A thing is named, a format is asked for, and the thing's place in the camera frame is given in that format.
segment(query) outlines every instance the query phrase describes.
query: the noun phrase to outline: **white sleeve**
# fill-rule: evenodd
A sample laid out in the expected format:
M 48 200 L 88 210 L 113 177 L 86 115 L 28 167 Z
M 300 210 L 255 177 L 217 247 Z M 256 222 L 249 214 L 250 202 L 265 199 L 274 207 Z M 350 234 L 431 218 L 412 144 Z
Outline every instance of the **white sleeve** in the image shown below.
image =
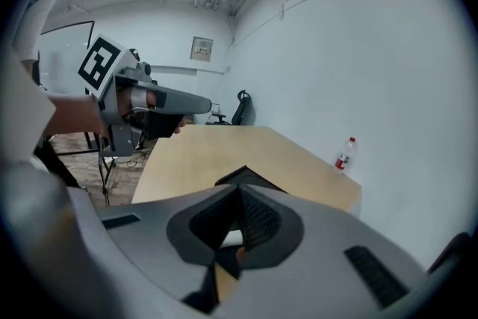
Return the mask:
M 38 59 L 38 39 L 55 0 L 37 0 L 26 10 L 13 40 L 21 61 Z

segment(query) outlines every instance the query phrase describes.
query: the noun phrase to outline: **bottle label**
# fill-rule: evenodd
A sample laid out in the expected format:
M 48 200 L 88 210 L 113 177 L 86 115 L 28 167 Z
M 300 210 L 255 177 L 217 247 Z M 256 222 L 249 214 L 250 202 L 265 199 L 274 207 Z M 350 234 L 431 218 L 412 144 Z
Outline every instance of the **bottle label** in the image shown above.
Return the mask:
M 335 162 L 335 167 L 337 169 L 344 170 L 349 160 L 350 157 L 348 155 L 341 153 L 341 155 L 338 156 L 337 161 Z

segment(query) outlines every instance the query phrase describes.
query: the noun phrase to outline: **wooden floor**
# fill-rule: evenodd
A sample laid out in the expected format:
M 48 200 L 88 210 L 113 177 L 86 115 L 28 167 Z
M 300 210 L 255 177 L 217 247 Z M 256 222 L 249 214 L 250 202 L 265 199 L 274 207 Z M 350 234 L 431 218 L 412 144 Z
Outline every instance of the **wooden floor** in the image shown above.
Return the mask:
M 59 134 L 51 143 L 56 153 L 87 150 L 87 141 L 84 134 Z M 134 191 L 141 177 L 144 166 L 148 161 L 154 141 L 144 143 L 142 152 L 135 152 L 129 158 L 118 158 L 115 160 L 107 183 L 110 205 L 128 205 L 133 199 Z M 60 160 L 69 168 L 69 171 L 76 178 L 80 186 L 87 188 L 90 198 L 96 207 L 105 206 L 105 196 L 102 193 L 102 179 L 98 169 L 98 153 L 87 153 L 82 155 L 65 155 Z

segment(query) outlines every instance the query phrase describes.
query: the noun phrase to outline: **chair backrest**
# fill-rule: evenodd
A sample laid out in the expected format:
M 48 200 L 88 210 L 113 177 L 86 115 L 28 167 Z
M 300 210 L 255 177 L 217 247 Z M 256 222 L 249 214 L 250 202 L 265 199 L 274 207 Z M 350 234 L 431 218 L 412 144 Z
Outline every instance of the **chair backrest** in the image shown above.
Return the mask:
M 247 109 L 247 106 L 251 102 L 251 96 L 246 92 L 246 90 L 242 90 L 238 93 L 238 100 L 239 106 L 236 110 L 236 113 L 234 113 L 234 116 L 232 117 L 231 125 L 240 125 L 240 123 L 242 122 L 242 115 L 244 114 Z

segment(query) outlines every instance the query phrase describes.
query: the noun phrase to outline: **wooden table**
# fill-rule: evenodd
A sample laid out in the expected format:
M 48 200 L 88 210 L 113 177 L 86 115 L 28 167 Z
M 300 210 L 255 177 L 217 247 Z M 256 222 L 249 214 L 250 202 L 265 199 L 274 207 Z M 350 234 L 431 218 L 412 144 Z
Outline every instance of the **wooden table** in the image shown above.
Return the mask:
M 211 188 L 243 165 L 303 199 L 345 211 L 360 200 L 360 185 L 271 128 L 194 125 L 158 140 L 133 203 Z

